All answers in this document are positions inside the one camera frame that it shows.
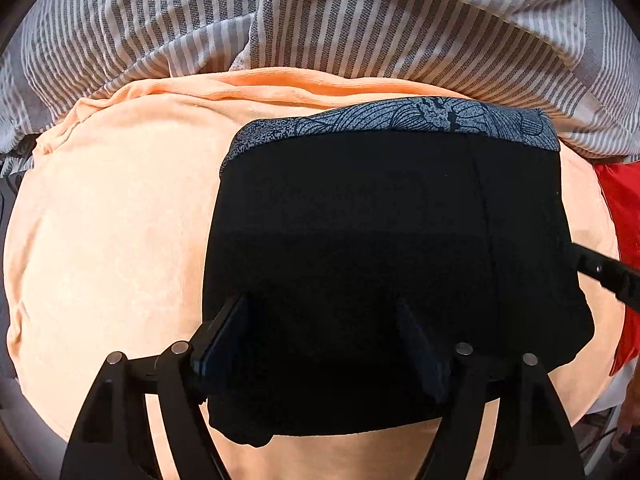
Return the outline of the grey white striped duvet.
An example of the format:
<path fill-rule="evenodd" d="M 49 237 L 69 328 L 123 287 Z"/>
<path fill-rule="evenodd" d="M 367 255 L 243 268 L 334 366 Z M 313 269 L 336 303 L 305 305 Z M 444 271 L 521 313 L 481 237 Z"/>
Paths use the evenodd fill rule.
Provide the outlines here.
<path fill-rule="evenodd" d="M 639 157 L 639 40 L 612 0 L 36 0 L 1 53 L 1 168 L 82 98 L 274 66 L 535 107 L 582 156 Z"/>

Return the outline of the black pants with patterned lining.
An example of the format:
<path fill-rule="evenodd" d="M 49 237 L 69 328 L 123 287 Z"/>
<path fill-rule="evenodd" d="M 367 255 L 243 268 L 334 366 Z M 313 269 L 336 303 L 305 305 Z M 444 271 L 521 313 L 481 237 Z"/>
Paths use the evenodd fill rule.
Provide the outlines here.
<path fill-rule="evenodd" d="M 594 323 L 568 255 L 546 114 L 403 98 L 256 119 L 220 168 L 203 316 L 238 312 L 207 362 L 236 443 L 436 418 L 460 342 L 572 362 Z"/>

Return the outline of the red cloth item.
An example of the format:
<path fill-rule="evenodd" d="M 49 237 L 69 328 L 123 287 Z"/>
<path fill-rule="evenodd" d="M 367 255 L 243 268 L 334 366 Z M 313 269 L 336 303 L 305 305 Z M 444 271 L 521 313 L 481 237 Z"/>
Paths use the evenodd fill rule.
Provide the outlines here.
<path fill-rule="evenodd" d="M 620 261 L 638 270 L 640 262 L 640 171 L 639 163 L 593 166 L 608 205 L 620 252 Z M 625 308 L 625 319 L 610 375 L 639 355 L 639 315 Z"/>

